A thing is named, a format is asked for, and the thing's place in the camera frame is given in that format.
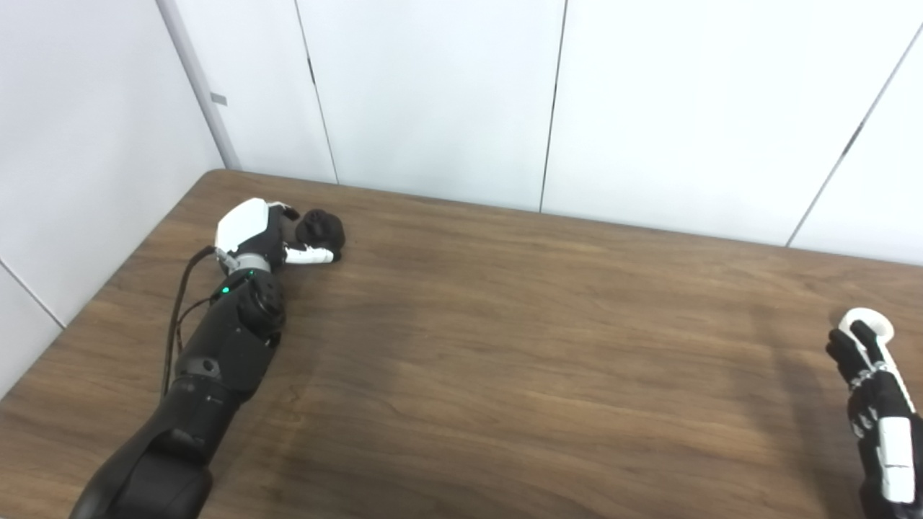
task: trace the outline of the white robotic hand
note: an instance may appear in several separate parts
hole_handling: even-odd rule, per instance
[[[229,272],[239,269],[272,271],[283,263],[331,263],[340,258],[345,242],[342,223],[321,210],[309,211],[295,228],[296,241],[286,241],[282,217],[298,219],[298,211],[282,202],[249,199],[218,222],[217,255]]]
[[[866,473],[859,497],[869,519],[923,517],[923,486],[917,483],[923,471],[923,420],[888,350],[893,337],[894,328],[882,314],[853,308],[827,344],[849,385],[846,413]]]

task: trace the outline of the wood grain surface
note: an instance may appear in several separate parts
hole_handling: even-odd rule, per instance
[[[253,196],[347,245],[282,274],[203,517],[858,518],[832,320],[888,315],[923,394],[919,268],[212,172],[0,402],[0,516],[66,517],[150,415],[183,266]]]

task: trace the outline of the white wall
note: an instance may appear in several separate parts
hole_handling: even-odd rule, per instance
[[[923,265],[923,41],[919,36],[793,247]]]
[[[298,0],[340,181],[537,210],[563,0]]]
[[[154,2],[0,2],[0,71],[0,260],[68,323],[222,162]],[[3,283],[0,389],[50,337]]]
[[[201,67],[235,167],[336,182],[294,0],[163,0]]]
[[[0,331],[3,362],[0,362],[0,398],[35,362],[44,346],[61,331],[9,271],[0,267]]]
[[[923,21],[918,0],[569,0],[561,41],[564,0],[160,1],[245,169],[776,245]],[[829,218],[795,245],[868,254]],[[876,257],[909,260],[916,224],[884,224],[904,230]]]
[[[921,19],[917,0],[570,0],[543,210],[784,245]]]

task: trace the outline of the black robotic arm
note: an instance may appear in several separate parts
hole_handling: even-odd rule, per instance
[[[257,391],[285,322],[284,263],[340,258],[340,220],[311,211],[297,239],[283,239],[283,218],[298,213],[279,202],[250,199],[222,218],[214,252],[227,274],[175,363],[169,382],[177,308],[171,319],[164,395],[150,419],[90,479],[70,519],[195,519],[211,490],[209,463],[240,405]],[[182,297],[186,277],[181,284]]]

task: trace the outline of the robotic hand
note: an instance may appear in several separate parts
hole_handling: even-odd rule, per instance
[[[195,519],[211,490],[209,463],[241,404],[257,391],[279,343],[285,310],[273,271],[284,263],[340,258],[340,220],[314,210],[283,237],[283,218],[298,213],[280,202],[250,199],[218,223],[215,247],[186,267],[170,322],[163,398],[150,419],[90,479],[70,519]],[[196,331],[170,360],[179,305],[192,267],[214,253],[227,278]]]
[[[830,332],[827,354],[849,385],[846,407],[858,437],[869,519],[923,518],[923,420],[907,394],[887,343],[894,328],[882,314],[853,308]]]

